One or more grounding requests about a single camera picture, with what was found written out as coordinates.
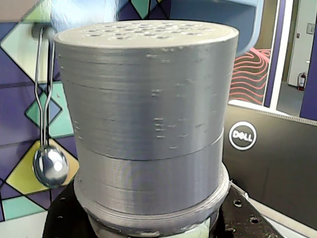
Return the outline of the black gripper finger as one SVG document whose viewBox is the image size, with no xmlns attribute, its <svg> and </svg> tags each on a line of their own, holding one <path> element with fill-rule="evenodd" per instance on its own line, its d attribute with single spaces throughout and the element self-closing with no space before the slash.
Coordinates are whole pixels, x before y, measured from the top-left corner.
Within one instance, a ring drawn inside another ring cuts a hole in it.
<svg viewBox="0 0 317 238">
<path fill-rule="evenodd" d="M 249 202 L 248 193 L 230 183 L 214 226 L 216 238 L 279 238 L 280 233 Z"/>
<path fill-rule="evenodd" d="M 48 209 L 42 237 L 95 237 L 88 215 L 79 204 L 72 184 L 66 186 Z"/>
</svg>

